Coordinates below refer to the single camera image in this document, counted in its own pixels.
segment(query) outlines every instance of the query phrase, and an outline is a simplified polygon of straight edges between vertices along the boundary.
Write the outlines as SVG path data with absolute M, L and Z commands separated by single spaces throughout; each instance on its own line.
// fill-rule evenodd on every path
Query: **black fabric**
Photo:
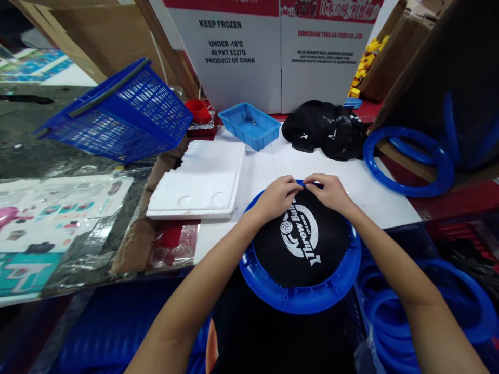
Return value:
M 261 266 L 282 287 L 308 287 L 328 279 L 349 244 L 349 226 L 308 190 L 253 239 Z
M 346 161 L 363 159 L 366 130 L 371 124 L 342 106 L 311 100 L 287 117 L 281 131 L 299 151 L 321 148 L 327 157 Z
M 239 268 L 214 308 L 218 360 L 213 374 L 355 373 L 344 301 L 323 312 L 283 313 L 261 301 Z

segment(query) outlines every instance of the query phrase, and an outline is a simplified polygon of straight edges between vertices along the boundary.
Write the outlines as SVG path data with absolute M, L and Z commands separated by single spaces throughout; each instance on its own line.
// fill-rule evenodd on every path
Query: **clear plastic bag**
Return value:
M 167 221 L 161 224 L 149 255 L 148 267 L 171 270 L 194 265 L 198 228 L 198 221 Z

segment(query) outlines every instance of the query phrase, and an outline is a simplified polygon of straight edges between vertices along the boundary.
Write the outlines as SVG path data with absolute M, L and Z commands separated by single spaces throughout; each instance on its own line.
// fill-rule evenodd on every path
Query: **styrofoam block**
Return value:
M 147 216 L 152 219 L 230 217 L 243 163 L 244 145 L 194 140 L 182 165 L 161 178 Z

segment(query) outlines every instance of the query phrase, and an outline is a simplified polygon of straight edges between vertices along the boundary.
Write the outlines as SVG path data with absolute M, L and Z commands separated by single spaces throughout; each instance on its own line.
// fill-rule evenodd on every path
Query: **basket handle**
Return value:
M 145 66 L 151 63 L 151 59 L 146 57 L 144 60 L 138 64 L 136 67 L 134 67 L 127 75 L 125 75 L 121 80 L 116 82 L 114 85 L 112 85 L 106 92 L 102 93 L 101 95 L 98 95 L 94 97 L 92 100 L 87 102 L 85 105 L 82 105 L 78 109 L 75 109 L 71 113 L 68 113 L 68 116 L 70 118 L 75 118 L 78 117 L 79 115 L 82 115 L 89 109 L 93 108 L 95 105 L 101 103 L 108 97 L 110 97 L 112 94 L 114 94 L 116 91 L 118 91 L 121 87 L 123 87 L 125 84 L 128 83 L 132 77 L 134 77 L 140 70 L 142 70 Z

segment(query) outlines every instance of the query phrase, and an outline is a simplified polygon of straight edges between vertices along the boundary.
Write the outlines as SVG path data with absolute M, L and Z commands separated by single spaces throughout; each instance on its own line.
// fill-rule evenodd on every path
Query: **white cardboard box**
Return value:
M 266 113 L 281 112 L 279 0 L 165 3 L 216 111 L 248 102 Z
M 149 0 L 213 108 L 343 105 L 383 0 Z
M 382 3 L 281 0 L 281 113 L 345 103 Z

